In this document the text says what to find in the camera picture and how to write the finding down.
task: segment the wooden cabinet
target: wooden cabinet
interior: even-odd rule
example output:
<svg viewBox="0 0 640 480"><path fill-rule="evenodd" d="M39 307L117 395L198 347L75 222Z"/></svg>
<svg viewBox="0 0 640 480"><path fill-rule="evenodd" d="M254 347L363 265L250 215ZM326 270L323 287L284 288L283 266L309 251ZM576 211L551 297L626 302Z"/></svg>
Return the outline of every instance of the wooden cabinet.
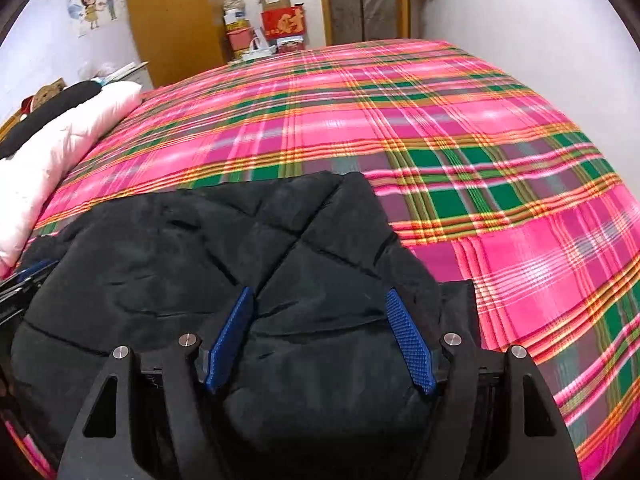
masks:
<svg viewBox="0 0 640 480"><path fill-rule="evenodd" d="M127 0L140 59L156 87L226 63L224 0Z"/></svg>

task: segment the bed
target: bed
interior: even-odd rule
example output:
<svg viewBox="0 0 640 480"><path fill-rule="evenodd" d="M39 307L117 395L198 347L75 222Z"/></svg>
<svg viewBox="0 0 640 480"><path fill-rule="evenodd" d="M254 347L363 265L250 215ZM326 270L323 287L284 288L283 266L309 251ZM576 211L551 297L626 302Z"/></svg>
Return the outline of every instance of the bed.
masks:
<svg viewBox="0 0 640 480"><path fill-rule="evenodd" d="M334 46L150 92L32 236L113 198L322 170L361 171L436 279L474 280L484 346L529 349L595 478L640 410L640 207L565 115L451 44Z"/></svg>

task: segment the metal bolt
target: metal bolt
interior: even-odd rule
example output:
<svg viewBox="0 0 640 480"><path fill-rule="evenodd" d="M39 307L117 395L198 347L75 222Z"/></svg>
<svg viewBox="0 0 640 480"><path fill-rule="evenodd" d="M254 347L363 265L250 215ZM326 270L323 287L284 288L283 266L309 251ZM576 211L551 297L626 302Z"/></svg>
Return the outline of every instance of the metal bolt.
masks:
<svg viewBox="0 0 640 480"><path fill-rule="evenodd" d="M453 332L444 335L444 342L449 346L458 346L462 343L462 338Z"/></svg>
<svg viewBox="0 0 640 480"><path fill-rule="evenodd" d="M196 341L197 338L195 334L183 334L180 336L180 339L178 339L178 343L180 343L181 346L191 346Z"/></svg>
<svg viewBox="0 0 640 480"><path fill-rule="evenodd" d="M126 346L118 346L113 351L113 356L116 359L122 359L122 358L126 357L128 354L129 354L129 349Z"/></svg>
<svg viewBox="0 0 640 480"><path fill-rule="evenodd" d="M516 345L511 347L511 353L515 355L518 359L522 359L527 356L527 349L523 346Z"/></svg>

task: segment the black cushion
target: black cushion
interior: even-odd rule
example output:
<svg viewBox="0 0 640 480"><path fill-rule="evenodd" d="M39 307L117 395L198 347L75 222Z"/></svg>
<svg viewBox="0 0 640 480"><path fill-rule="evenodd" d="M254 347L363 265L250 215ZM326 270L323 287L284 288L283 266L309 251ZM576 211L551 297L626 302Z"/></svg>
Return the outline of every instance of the black cushion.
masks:
<svg viewBox="0 0 640 480"><path fill-rule="evenodd" d="M100 93L102 86L95 81L81 81L66 88L42 106L34 110L23 121L16 124L0 142L0 158L17 152L33 135L56 117Z"/></svg>

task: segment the red gift box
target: red gift box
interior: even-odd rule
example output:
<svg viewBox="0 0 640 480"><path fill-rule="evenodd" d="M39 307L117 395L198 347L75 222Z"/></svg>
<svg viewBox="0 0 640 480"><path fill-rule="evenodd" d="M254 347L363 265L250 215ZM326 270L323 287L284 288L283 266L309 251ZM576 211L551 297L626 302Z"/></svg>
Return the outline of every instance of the red gift box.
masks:
<svg viewBox="0 0 640 480"><path fill-rule="evenodd" d="M305 11L300 5L265 10L262 13L262 26L268 40L304 34Z"/></svg>

